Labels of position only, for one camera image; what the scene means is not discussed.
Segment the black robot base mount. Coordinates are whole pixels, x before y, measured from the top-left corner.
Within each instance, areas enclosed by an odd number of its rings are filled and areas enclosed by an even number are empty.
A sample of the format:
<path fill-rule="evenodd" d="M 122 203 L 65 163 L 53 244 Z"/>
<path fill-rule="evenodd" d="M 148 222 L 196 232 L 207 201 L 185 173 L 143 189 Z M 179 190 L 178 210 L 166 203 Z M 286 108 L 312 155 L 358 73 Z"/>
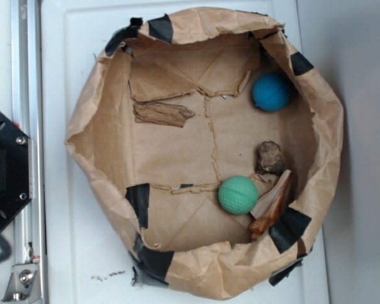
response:
<path fill-rule="evenodd" d="M 29 136 L 0 112 L 0 232 L 30 202 Z"/>

